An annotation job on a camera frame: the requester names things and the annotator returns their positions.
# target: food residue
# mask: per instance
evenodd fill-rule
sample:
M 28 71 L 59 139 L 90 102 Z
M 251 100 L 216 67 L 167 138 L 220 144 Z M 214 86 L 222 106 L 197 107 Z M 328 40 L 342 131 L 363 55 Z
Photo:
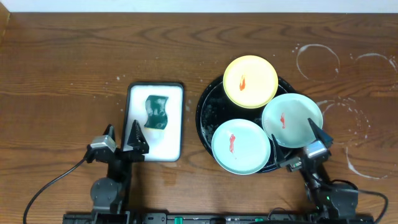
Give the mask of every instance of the food residue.
M 245 75 L 242 75 L 241 83 L 239 84 L 239 89 L 242 91 L 246 87 Z
M 280 122 L 282 122 L 282 129 L 285 129 L 285 113 L 282 113 L 280 117 Z
M 229 151 L 232 153 L 232 155 L 234 155 L 234 142 L 235 142 L 235 135 L 232 134 L 231 137 L 229 138 Z

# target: white wall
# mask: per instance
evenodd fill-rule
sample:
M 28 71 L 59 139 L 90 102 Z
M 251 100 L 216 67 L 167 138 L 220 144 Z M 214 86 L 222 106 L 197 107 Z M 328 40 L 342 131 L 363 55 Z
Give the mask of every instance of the white wall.
M 10 12 L 398 12 L 398 0 L 0 0 Z

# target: round black tray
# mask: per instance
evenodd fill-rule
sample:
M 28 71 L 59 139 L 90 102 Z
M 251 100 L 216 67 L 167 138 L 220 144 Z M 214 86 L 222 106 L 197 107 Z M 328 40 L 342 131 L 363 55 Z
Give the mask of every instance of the round black tray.
M 288 84 L 283 78 L 278 77 L 278 90 L 275 96 L 284 93 L 296 93 L 293 87 Z M 245 109 L 234 104 L 226 95 L 223 86 L 223 76 L 216 78 L 206 90 L 202 93 L 196 112 L 196 125 L 200 141 L 205 149 L 213 156 L 211 150 L 211 139 L 216 129 L 226 121 L 231 119 L 246 119 L 256 123 L 262 128 L 261 115 L 265 106 L 256 109 Z M 274 148 L 274 143 L 270 140 L 271 149 Z M 281 147 L 285 157 L 290 155 L 292 150 L 286 147 Z M 258 173 L 270 172 L 276 170 L 277 166 L 274 164 L 274 151 L 271 150 L 271 155 L 267 164 Z

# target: wooden table surface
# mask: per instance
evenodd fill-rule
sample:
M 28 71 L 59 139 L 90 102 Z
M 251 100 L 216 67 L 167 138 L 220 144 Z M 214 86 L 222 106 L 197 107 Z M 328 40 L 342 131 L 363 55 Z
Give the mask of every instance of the wooden table surface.
M 134 165 L 132 208 L 313 208 L 298 172 L 230 174 L 198 138 L 202 91 L 253 54 L 325 112 L 331 178 L 386 194 L 382 223 L 397 223 L 397 37 L 398 15 L 383 14 L 11 14 L 0 49 L 0 222 L 21 223 L 36 191 L 76 164 L 107 124 L 120 144 L 127 86 L 143 80 L 184 83 L 182 156 Z M 83 164 L 36 200 L 29 223 L 91 211 L 91 185 L 105 175 L 105 164 Z M 360 195 L 358 211 L 376 217 L 382 205 Z

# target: yellow plate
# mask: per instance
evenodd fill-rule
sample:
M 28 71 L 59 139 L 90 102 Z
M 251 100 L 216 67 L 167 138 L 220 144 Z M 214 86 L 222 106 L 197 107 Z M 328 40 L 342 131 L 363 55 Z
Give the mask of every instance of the yellow plate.
M 259 108 L 270 102 L 278 89 L 278 76 L 265 59 L 246 55 L 228 65 L 223 78 L 228 98 L 243 108 Z

